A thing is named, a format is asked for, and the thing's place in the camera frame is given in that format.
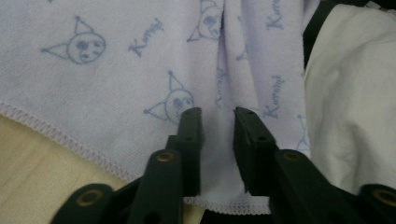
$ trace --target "wooden surface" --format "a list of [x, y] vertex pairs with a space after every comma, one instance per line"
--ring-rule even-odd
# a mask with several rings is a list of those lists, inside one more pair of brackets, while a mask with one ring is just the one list
[[[50, 223], [80, 187], [126, 183], [40, 133], [0, 116], [0, 223]], [[200, 222], [204, 209], [185, 206], [184, 223]]]

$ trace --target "white towel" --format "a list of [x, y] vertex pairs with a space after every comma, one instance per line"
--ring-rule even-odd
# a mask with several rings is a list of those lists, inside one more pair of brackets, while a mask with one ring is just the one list
[[307, 66], [312, 161], [352, 193], [396, 188], [396, 17], [339, 5], [324, 22]]
[[267, 199], [244, 192], [233, 109], [256, 111], [281, 148], [309, 152], [302, 33], [317, 5], [4, 0], [0, 113], [132, 181], [199, 106], [202, 195], [186, 202], [266, 214]]

